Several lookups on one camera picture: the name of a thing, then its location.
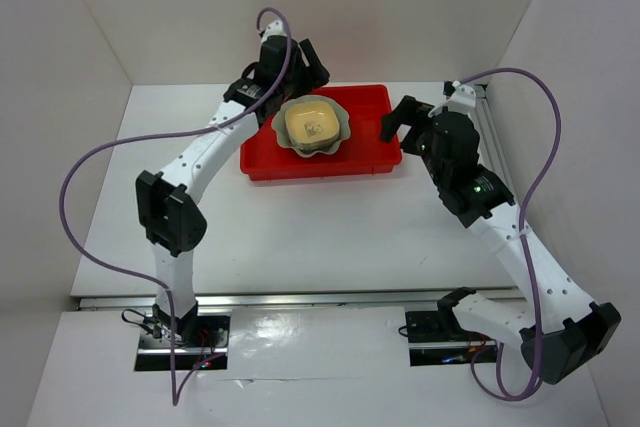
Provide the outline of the large green scalloped bowl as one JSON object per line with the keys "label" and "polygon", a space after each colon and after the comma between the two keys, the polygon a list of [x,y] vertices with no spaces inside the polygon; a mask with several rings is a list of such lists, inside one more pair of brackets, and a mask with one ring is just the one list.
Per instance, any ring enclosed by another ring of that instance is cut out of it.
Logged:
{"label": "large green scalloped bowl", "polygon": [[[324,101],[334,109],[340,123],[340,133],[332,142],[327,142],[324,145],[315,145],[312,148],[305,148],[294,145],[290,140],[287,129],[285,127],[284,115],[285,112],[294,104],[310,101]],[[351,137],[349,113],[335,100],[321,95],[305,95],[297,99],[285,102],[280,110],[273,116],[271,120],[271,129],[276,134],[276,142],[279,147],[284,149],[291,149],[302,158],[310,158],[317,154],[333,155],[338,151],[341,143]]]}

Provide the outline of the yellow square dish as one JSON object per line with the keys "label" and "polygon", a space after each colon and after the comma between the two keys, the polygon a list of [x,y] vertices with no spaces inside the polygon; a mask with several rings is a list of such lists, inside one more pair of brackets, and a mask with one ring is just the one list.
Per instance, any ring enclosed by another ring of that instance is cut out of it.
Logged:
{"label": "yellow square dish", "polygon": [[284,118],[290,140],[300,147],[324,145],[340,133],[337,115],[324,101],[294,104],[285,112]]}

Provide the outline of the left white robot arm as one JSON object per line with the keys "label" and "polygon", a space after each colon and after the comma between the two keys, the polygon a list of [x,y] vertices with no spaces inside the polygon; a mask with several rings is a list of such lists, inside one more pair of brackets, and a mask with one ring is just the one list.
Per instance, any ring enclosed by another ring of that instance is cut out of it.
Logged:
{"label": "left white robot arm", "polygon": [[172,344],[187,345],[197,334],[193,259],[207,230],[198,204],[209,183],[284,102],[311,93],[329,78],[310,40],[265,35],[258,61],[229,86],[211,118],[209,132],[197,136],[159,172],[143,171],[137,177],[138,218],[162,283],[153,316]]}

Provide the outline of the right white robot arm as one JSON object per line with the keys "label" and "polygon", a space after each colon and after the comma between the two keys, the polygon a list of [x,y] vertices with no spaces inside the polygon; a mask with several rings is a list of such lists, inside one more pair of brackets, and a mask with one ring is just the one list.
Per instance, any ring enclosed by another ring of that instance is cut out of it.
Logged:
{"label": "right white robot arm", "polygon": [[436,326],[448,339],[466,331],[518,350],[534,377],[555,385],[599,355],[621,322],[575,283],[521,218],[500,177],[479,161],[480,136],[465,114],[405,96],[381,120],[380,139],[400,127],[403,152],[420,157],[444,207],[486,245],[528,303],[525,310],[461,287],[438,303]]}

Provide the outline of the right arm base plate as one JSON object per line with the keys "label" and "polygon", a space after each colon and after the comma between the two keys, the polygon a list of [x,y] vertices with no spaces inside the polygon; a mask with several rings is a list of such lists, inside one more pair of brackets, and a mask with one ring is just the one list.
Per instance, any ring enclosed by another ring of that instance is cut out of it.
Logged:
{"label": "right arm base plate", "polygon": [[437,311],[407,311],[398,334],[408,342],[411,367],[495,363],[497,345],[493,339],[468,331],[445,327]]}

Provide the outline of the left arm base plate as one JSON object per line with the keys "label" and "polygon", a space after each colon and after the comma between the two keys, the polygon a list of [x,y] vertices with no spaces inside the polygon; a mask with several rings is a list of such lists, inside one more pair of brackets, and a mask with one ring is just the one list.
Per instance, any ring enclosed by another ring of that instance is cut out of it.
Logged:
{"label": "left arm base plate", "polygon": [[[144,311],[124,309],[121,320],[139,328],[139,340],[134,370],[160,372],[170,370],[170,332],[168,328]],[[196,319],[192,333],[177,334],[176,370],[226,370],[230,317],[208,315]]]}

